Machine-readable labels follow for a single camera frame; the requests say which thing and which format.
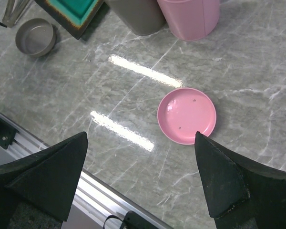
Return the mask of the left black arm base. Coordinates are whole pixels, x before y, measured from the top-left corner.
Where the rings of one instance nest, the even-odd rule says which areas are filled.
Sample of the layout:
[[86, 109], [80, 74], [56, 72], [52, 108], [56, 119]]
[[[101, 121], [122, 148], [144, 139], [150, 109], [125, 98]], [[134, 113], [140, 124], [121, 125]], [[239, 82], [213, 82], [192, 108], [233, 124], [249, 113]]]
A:
[[0, 118], [0, 165], [12, 162], [15, 158], [8, 151], [13, 143], [17, 130]]

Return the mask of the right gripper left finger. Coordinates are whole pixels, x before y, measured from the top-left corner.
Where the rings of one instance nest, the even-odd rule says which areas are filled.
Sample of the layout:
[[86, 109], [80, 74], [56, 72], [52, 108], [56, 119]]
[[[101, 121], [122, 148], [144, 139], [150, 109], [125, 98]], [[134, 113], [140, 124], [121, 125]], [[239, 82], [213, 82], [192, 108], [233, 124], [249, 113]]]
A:
[[88, 148], [78, 133], [0, 166], [0, 229], [60, 229], [67, 221]]

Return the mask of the metal serving tongs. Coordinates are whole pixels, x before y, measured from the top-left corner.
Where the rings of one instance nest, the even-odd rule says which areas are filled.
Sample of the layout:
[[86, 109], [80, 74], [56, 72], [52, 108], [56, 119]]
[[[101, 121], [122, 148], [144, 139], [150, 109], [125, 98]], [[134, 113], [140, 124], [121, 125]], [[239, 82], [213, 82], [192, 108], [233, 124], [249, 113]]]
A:
[[31, 0], [8, 0], [2, 19], [3, 24], [12, 28], [30, 3]]

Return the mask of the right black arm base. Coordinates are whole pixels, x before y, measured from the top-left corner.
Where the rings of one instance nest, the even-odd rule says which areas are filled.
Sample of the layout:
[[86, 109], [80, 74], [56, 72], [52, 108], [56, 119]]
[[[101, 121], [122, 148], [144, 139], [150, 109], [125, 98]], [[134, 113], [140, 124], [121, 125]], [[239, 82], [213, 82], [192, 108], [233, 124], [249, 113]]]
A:
[[109, 215], [103, 223], [103, 229], [105, 229], [106, 221], [108, 221], [109, 219], [117, 219], [121, 221], [121, 229], [158, 229], [155, 225], [153, 225], [151, 222], [147, 221], [134, 211], [128, 211], [124, 219], [121, 219], [116, 215]]

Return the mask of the grey round lid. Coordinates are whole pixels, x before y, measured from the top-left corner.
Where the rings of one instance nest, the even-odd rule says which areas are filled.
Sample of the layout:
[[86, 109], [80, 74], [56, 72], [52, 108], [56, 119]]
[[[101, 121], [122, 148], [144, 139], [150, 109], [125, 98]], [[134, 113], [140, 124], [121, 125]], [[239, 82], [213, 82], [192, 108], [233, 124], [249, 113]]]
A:
[[15, 36], [17, 49], [30, 57], [46, 55], [54, 47], [56, 32], [50, 22], [42, 18], [28, 20], [20, 26]]

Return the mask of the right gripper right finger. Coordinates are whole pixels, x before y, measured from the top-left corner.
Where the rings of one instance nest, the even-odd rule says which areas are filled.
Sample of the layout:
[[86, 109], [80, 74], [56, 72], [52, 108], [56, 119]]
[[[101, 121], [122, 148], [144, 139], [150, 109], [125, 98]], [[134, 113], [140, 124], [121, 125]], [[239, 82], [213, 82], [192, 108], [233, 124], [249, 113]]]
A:
[[286, 229], [286, 172], [197, 132], [195, 155], [209, 215], [218, 229]]

